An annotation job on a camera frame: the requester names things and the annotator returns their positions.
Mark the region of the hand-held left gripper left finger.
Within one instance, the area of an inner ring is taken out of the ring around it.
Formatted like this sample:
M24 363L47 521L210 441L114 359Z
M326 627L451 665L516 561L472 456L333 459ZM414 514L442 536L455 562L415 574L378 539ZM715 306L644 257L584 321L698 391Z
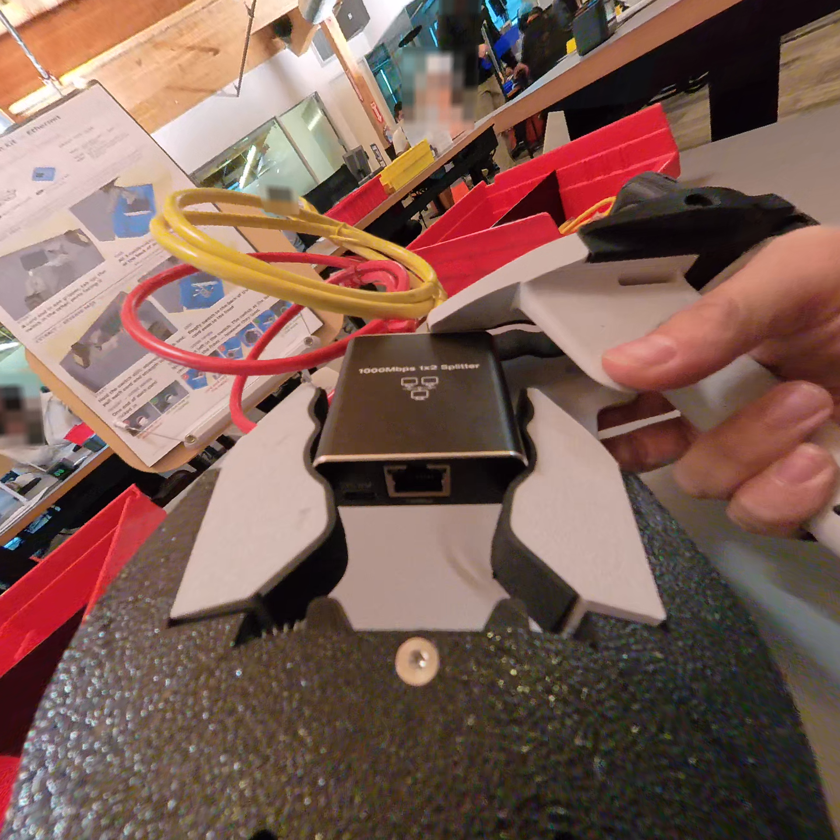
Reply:
M292 627L340 583L347 539L333 491L312 465L328 407L323 389L302 384L225 458L171 624L242 613L263 628Z

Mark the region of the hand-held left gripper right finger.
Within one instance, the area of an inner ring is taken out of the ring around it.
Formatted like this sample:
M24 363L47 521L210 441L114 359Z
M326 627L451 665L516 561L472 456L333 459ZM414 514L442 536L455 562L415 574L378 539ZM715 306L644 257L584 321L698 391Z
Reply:
M540 389L521 394L520 410L529 463L502 502L495 580L546 633L571 636L589 614L661 625L665 605L617 462Z

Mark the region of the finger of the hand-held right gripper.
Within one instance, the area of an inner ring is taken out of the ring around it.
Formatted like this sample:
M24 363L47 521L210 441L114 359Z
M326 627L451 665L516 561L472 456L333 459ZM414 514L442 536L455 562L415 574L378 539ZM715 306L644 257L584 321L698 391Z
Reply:
M604 352L652 332L700 298L686 280L693 255L591 262L579 236L536 248L432 310L430 333L531 322L594 382L627 392L605 373Z
M671 407L646 418L601 427L598 417L603 411L629 403L635 396L612 391L591 379L531 324L509 324L492 329L490 334L514 406L525 391L538 390L601 440L680 418Z

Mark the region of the black port adapter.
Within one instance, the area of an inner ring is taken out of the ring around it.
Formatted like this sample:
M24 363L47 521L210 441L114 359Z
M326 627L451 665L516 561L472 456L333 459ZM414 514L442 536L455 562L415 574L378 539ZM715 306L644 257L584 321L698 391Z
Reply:
M352 339L312 465L339 507L501 503L528 455L493 337Z

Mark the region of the person's right hand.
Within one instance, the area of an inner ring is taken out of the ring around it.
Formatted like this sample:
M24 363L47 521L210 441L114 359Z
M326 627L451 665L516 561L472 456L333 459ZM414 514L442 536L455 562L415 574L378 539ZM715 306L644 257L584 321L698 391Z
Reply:
M837 228L795 230L656 330L606 351L605 372L638 396L603 410L603 427L666 413L667 392L744 354L781 380L706 432L681 417L607 439L619 465L643 473L673 464L687 495L726 501L742 529L802 534L838 483L837 464L814 441L825 421L838 422L838 269Z

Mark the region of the black bin divider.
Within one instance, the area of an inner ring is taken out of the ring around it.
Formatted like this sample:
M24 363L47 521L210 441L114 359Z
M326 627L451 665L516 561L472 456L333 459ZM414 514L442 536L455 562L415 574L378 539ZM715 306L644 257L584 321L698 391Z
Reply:
M502 188L493 199L496 218L492 227L540 214L549 215L557 227L562 226L568 217L560 188L557 171Z

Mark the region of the red plastic bin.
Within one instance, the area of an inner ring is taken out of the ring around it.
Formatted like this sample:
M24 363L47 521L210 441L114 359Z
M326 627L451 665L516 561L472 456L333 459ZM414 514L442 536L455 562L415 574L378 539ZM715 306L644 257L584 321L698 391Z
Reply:
M1 806L7 809L39 702L79 624L165 511L124 491L1 599Z
M447 294L528 252L562 238L561 228L541 213L492 227L494 197L502 188L557 171L567 221L590 219L636 175L656 172L677 177L679 151L661 106L646 108L573 140L540 157L480 183L458 200L407 248L437 272Z

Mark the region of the wood-top office desk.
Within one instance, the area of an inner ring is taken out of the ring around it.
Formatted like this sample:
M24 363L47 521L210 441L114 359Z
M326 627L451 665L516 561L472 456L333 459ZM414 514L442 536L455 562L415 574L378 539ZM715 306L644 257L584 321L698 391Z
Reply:
M408 210L415 204L420 209L432 203L441 193L462 181L479 164L492 161L499 146L497 134L489 121L460 135L433 162L412 173L404 185L398 186L376 210L385 214L393 207Z

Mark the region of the yellow storage bin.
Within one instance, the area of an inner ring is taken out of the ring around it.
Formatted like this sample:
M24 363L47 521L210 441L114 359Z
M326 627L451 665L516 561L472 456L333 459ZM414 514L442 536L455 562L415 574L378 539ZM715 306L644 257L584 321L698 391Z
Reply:
M410 146L379 174L385 193L391 195L403 189L406 184L434 163L435 153L428 139Z

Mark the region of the grey wood-edged desk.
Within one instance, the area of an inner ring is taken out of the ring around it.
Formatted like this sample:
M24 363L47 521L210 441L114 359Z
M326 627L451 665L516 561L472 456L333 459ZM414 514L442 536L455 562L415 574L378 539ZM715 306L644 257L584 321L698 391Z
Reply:
M793 2L652 2L486 120L503 131L559 104L576 139L706 75L710 136L723 140L777 121L781 41L801 26Z

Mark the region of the printed instruction sheet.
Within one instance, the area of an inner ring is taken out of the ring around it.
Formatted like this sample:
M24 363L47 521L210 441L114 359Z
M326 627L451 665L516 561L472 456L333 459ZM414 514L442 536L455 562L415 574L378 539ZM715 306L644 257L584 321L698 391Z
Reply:
M151 222L190 178L99 84L2 136L1 175L3 326L132 467L182 466L230 424L233 379L151 353L121 310L181 264Z

